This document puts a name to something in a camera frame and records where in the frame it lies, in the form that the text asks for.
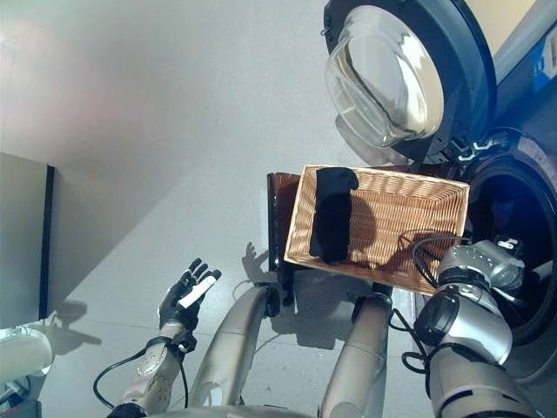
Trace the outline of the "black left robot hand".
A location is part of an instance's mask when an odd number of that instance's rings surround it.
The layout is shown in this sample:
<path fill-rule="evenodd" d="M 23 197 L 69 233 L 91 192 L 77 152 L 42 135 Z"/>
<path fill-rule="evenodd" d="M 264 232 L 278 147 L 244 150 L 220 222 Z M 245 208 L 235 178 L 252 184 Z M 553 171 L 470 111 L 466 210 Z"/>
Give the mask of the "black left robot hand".
<path fill-rule="evenodd" d="M 180 326 L 192 332 L 198 325 L 198 313 L 205 294 L 217 283 L 222 273 L 209 270 L 196 258 L 178 281 L 167 291 L 158 307 L 159 328 Z"/>

